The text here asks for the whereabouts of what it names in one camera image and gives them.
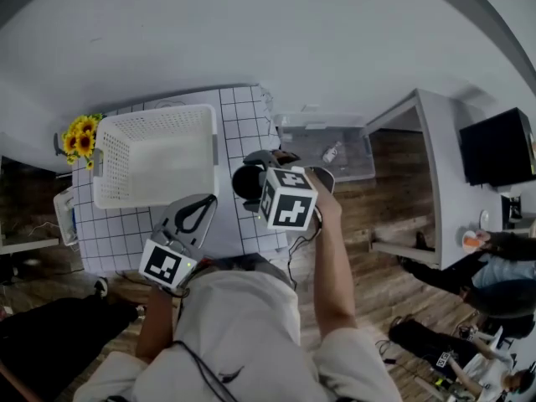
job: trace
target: white plastic basket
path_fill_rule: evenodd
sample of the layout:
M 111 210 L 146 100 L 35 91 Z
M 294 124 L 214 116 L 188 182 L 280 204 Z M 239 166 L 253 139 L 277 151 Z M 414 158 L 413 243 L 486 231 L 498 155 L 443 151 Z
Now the white plastic basket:
M 210 105 L 105 118 L 95 144 L 96 206 L 168 205 L 193 193 L 218 195 L 216 134 Z

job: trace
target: black pants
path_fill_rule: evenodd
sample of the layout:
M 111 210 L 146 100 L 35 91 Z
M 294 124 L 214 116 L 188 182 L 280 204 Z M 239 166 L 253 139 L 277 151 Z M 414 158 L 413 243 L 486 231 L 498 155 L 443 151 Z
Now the black pants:
M 454 352 L 457 363 L 464 368 L 478 354 L 477 347 L 469 341 L 437 333 L 415 320 L 408 320 L 389 330 L 389 339 L 418 358 L 428 362 L 433 369 L 452 381 L 456 374 L 447 363 L 441 367 L 437 361 L 443 353 Z
M 414 260 L 407 260 L 404 269 L 430 286 L 459 295 L 462 287 L 472 287 L 471 278 L 485 265 L 478 261 L 480 256 L 480 252 L 466 256 L 443 271 L 434 270 Z
M 54 400 L 136 319 L 129 304 L 59 299 L 0 322 L 0 359 L 43 400 Z

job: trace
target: sunflower bouquet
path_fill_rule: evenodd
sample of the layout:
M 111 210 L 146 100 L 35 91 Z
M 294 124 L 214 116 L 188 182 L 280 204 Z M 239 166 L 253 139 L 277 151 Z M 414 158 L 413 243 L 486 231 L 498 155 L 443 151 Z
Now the sunflower bouquet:
M 92 156 L 95 149 L 95 137 L 102 117 L 101 113 L 78 116 L 70 124 L 69 130 L 61 135 L 69 165 L 73 165 L 78 159 L 84 158 L 85 169 L 93 169 L 95 163 Z

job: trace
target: transparent plastic bin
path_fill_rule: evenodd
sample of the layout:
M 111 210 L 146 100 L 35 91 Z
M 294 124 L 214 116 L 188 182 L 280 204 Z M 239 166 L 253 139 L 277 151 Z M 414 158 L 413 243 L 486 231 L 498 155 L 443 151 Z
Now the transparent plastic bin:
M 100 209 L 168 205 L 218 195 L 216 113 L 210 105 L 107 117 L 95 144 L 93 199 Z
M 280 126 L 281 150 L 301 158 L 300 165 L 329 170 L 337 182 L 374 178 L 374 158 L 369 134 L 362 127 L 333 126 L 306 129 L 304 126 Z M 330 163 L 322 160 L 324 152 L 337 142 L 338 154 Z

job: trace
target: desk leg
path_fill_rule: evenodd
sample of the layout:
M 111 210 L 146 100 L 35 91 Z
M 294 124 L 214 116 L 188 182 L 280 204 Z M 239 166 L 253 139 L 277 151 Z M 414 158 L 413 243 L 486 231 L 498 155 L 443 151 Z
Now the desk leg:
M 372 243 L 372 250 L 390 253 L 391 255 L 396 256 L 403 256 L 404 258 L 417 260 L 427 265 L 438 265 L 438 260 L 436 259 L 436 253 L 434 251 L 415 249 L 414 247 L 407 247 L 405 245 L 392 245 L 390 243 L 377 241 Z

